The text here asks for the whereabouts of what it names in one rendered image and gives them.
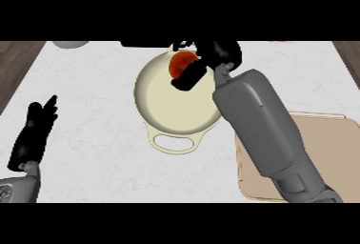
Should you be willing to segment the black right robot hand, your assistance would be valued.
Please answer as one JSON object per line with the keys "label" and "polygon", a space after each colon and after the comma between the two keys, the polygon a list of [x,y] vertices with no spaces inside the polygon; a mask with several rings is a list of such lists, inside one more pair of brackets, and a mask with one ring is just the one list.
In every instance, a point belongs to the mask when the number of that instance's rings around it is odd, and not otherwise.
{"label": "black right robot hand", "polygon": [[183,92],[195,87],[206,69],[214,71],[221,68],[224,73],[230,73],[242,64],[242,51],[236,41],[187,41],[184,46],[190,45],[195,45],[197,60],[183,70],[180,77],[171,80],[171,86]]}

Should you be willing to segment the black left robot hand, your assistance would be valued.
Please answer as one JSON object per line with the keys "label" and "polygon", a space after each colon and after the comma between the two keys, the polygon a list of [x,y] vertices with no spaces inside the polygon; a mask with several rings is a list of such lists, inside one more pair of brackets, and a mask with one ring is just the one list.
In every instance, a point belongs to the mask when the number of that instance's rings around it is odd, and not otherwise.
{"label": "black left robot hand", "polygon": [[15,140],[7,168],[13,172],[23,171],[28,161],[41,162],[46,152],[46,141],[57,119],[57,96],[53,95],[44,105],[32,102],[28,106],[23,128]]}

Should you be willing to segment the red tomato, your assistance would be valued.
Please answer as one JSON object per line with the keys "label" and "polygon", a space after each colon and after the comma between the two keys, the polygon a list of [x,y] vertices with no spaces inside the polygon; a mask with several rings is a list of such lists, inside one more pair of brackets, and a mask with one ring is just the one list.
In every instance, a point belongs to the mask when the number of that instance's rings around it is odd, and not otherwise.
{"label": "red tomato", "polygon": [[172,78],[178,78],[183,70],[197,60],[196,55],[190,51],[177,52],[169,59],[168,72]]}

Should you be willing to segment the tan tray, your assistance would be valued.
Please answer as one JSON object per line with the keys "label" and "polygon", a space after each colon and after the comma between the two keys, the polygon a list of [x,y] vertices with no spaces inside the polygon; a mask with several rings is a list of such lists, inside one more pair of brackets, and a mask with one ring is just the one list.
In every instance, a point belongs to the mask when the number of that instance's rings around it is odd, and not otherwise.
{"label": "tan tray", "polygon": [[[360,203],[360,124],[336,113],[289,114],[324,183],[344,203]],[[234,142],[240,193],[251,200],[283,202],[271,180],[258,174],[239,137]]]}

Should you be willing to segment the grey round object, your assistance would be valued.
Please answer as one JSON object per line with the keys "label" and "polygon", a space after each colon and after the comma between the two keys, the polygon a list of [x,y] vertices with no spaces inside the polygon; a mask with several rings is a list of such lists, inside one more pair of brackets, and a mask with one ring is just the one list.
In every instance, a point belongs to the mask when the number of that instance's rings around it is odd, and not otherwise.
{"label": "grey round object", "polygon": [[53,44],[60,49],[77,49],[87,44],[87,41],[53,41]]}

